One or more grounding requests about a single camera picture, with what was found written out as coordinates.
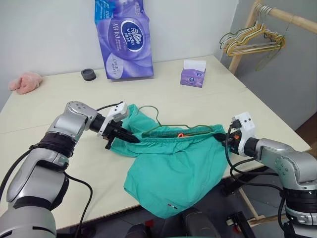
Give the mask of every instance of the green wire hanger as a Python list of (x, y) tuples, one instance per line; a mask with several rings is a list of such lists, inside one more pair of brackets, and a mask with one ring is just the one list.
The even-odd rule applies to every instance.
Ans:
[(152, 129), (150, 129), (150, 130), (148, 130), (148, 131), (145, 131), (145, 132), (143, 132), (142, 134), (148, 134), (148, 133), (150, 133), (151, 131), (153, 131), (153, 130), (159, 128), (159, 127), (162, 127), (162, 126), (185, 126), (185, 127), (187, 127), (188, 129), (194, 129), (194, 128), (197, 128), (197, 127), (202, 127), (202, 126), (204, 126), (204, 127), (208, 127), (208, 128), (210, 129), (209, 131), (201, 131), (201, 132), (195, 132), (195, 133), (186, 134), (187, 136), (189, 136), (189, 135), (199, 135), (199, 134), (205, 134), (205, 133), (213, 132), (213, 128), (212, 128), (211, 126), (209, 126), (209, 125), (196, 125), (196, 126), (194, 126), (194, 127), (190, 127), (190, 126), (188, 126), (188, 125), (186, 125), (186, 124), (161, 124), (160, 121), (159, 121), (159, 119), (158, 119), (158, 117), (159, 117), (159, 110), (158, 110), (156, 107), (151, 106), (151, 105), (141, 106), (141, 107), (138, 109), (137, 114), (139, 113), (140, 109), (142, 109), (142, 108), (147, 108), (147, 107), (154, 108), (154, 109), (156, 110), (157, 115), (156, 115), (155, 119), (156, 119), (156, 121), (157, 121), (157, 123), (158, 123), (158, 126), (152, 128)]

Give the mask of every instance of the black tape roll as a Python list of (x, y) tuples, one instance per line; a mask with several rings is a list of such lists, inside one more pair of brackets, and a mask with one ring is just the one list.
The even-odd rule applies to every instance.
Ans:
[(81, 71), (81, 75), (86, 81), (92, 81), (96, 78), (96, 74), (93, 69), (87, 68)]

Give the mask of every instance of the logo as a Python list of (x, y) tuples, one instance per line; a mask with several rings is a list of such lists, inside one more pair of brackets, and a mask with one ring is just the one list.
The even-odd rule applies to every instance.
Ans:
[(121, 24), (121, 34), (130, 51), (137, 52), (143, 46), (143, 34), (141, 29), (133, 21), (124, 21)]

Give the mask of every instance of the purple tissue package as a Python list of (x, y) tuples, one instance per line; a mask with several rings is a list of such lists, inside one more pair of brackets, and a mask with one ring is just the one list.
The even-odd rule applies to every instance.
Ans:
[(143, 0), (96, 0), (96, 4), (98, 1), (114, 6), (109, 18), (96, 21), (107, 78), (153, 76), (149, 18)]
[(205, 72), (195, 69), (183, 69), (180, 84), (202, 88)]

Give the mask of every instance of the wooden clothes rack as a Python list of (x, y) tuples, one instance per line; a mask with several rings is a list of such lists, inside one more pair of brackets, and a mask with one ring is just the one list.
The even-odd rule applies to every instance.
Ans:
[[(246, 23), (244, 28), (248, 28), (248, 27), (251, 27), (254, 25), (254, 22), (256, 20), (255, 8), (260, 3), (262, 3), (262, 0), (255, 0), (254, 1), (253, 5), (251, 7), (251, 11), (250, 11), (247, 23)], [(310, 21), (308, 19), (302, 18), (300, 16), (290, 14), (288, 12), (282, 11), (282, 10), (277, 9), (277, 8), (273, 8), (268, 14), (270, 16), (274, 16), (278, 19), (292, 23), (294, 25), (297, 25), (299, 27), (302, 27), (306, 30), (309, 30), (309, 31), (317, 34), (317, 22), (313, 22), (313, 21)], [(234, 56), (233, 57), (231, 64), (229, 66), (229, 70), (231, 73), (234, 74), (236, 72), (237, 67), (240, 63), (241, 57), (242, 56)]]

